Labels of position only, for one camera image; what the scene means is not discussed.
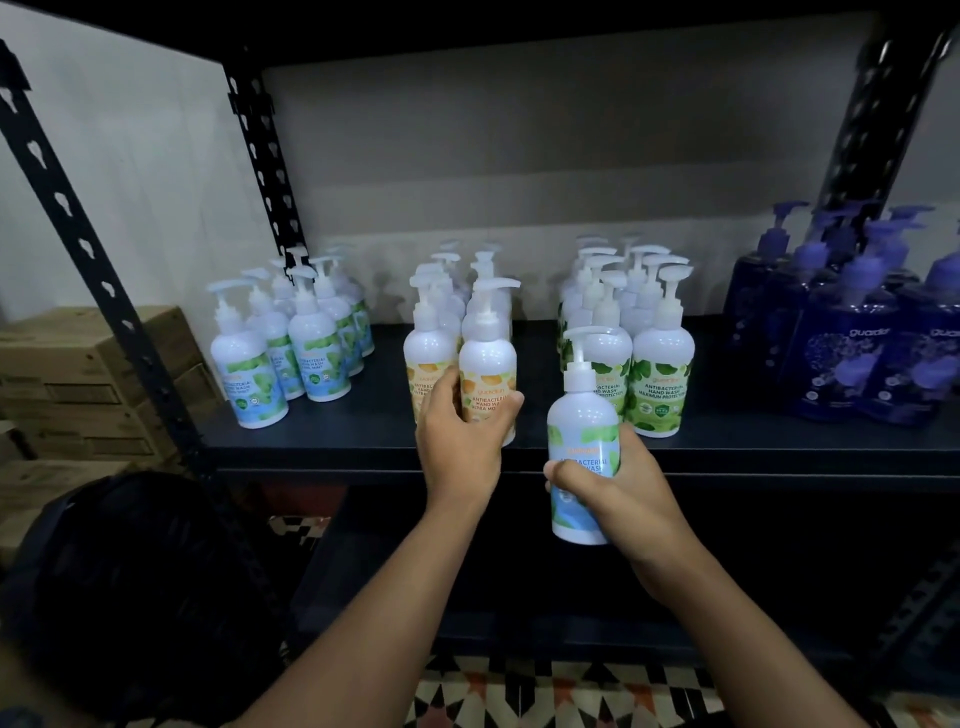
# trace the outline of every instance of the hand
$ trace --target hand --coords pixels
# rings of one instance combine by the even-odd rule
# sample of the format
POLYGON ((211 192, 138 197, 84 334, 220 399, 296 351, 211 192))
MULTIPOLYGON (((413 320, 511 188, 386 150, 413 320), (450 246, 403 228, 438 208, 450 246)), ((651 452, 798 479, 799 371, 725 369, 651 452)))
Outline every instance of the hand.
POLYGON ((500 448, 523 404, 512 392, 483 422, 465 423, 457 414, 460 381, 450 367, 423 398, 417 424, 417 452, 426 479, 427 508, 438 502, 478 506, 481 511, 500 479, 500 448))
POLYGON ((686 522, 657 460, 630 425, 620 426, 620 470, 612 478, 574 460, 543 467, 550 483, 580 499, 604 534, 630 560, 650 595, 665 602, 684 568, 709 559, 686 522))

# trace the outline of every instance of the right hand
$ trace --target right hand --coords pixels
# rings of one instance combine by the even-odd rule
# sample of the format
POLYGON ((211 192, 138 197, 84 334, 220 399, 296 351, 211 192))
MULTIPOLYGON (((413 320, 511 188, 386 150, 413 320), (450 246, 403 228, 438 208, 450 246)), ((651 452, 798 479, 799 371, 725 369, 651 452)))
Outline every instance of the right hand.
POLYGON ((686 522, 657 460, 630 425, 620 426, 620 470, 614 477, 592 473, 574 460, 551 460, 543 474, 547 490, 553 483, 589 508, 658 601, 668 600, 683 571, 711 558, 686 522))

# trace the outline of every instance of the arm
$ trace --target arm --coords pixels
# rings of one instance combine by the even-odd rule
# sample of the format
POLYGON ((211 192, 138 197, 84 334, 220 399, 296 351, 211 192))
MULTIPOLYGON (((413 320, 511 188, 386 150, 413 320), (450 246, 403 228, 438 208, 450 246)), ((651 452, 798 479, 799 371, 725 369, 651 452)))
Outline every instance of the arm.
POLYGON ((456 383, 456 370, 448 370, 421 410, 417 447, 427 505, 420 522, 237 728, 393 728, 406 718, 453 580, 500 475, 500 444, 523 403, 514 393, 489 419, 468 425, 454 408, 456 383))
POLYGON ((644 588, 673 611, 707 661, 733 722, 739 728, 866 728, 700 543, 629 425, 620 427, 620 453, 613 478, 573 461, 548 462, 543 471, 587 504, 644 588))

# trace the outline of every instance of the left hand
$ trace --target left hand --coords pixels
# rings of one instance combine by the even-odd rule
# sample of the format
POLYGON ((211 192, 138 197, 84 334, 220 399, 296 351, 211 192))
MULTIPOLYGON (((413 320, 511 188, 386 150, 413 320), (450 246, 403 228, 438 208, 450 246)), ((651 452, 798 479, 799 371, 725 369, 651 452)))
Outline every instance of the left hand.
POLYGON ((455 366, 446 370, 423 398, 417 425, 417 452, 427 487, 427 509, 437 503, 487 507, 500 478, 500 448, 523 404, 512 392, 479 423, 457 414, 460 380, 455 366))

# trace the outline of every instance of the shelf board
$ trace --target shelf board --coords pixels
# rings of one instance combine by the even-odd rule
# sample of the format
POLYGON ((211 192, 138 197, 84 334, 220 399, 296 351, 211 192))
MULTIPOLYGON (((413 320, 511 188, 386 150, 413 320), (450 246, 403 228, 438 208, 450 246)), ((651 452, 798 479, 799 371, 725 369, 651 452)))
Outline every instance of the shelf board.
MULTIPOLYGON (((423 505, 421 489, 349 489, 292 602, 304 644, 387 561, 423 505)), ((560 541, 547 514, 543 489, 497 489, 454 584, 434 651, 574 662, 700 661, 684 630, 643 591, 612 546, 560 541)), ((787 631, 818 666, 852 659, 812 625, 787 631)))
MULTIPOLYGON (((675 486, 960 491, 960 406, 950 402, 927 429, 855 419, 812 423, 751 400, 750 381, 718 375, 717 317, 689 317, 697 341, 684 423, 674 437, 644 439, 675 486), (742 387, 738 392, 734 387, 742 387)), ((225 474, 285 474, 348 485, 420 478, 403 366, 404 325, 376 326, 377 349, 340 400, 300 398, 276 425, 241 428, 224 404, 200 430, 225 474)), ((506 479, 540 477, 546 414, 562 394, 554 324, 516 322, 517 387, 526 396, 516 439, 503 450, 506 479)))
POLYGON ((872 10, 868 3, 813 3, 784 9, 754 7, 704 7, 664 9, 611 17, 609 12, 586 11, 569 19, 554 18, 544 24, 490 22, 447 23, 440 30, 413 18, 399 20, 396 32, 371 34, 365 12, 339 10, 335 30, 317 25, 315 10, 293 3, 273 3, 269 9, 233 13, 225 17, 220 6, 201 3, 163 6, 160 12, 144 13, 137 6, 114 3, 66 3, 39 0, 20 3, 26 8, 58 15, 86 25, 131 36, 211 61, 229 60, 242 46, 249 46, 263 67, 291 63, 315 63, 343 59, 390 56, 401 53, 466 48, 470 46, 594 36, 607 33, 711 25, 744 20, 764 20, 831 12, 872 10))

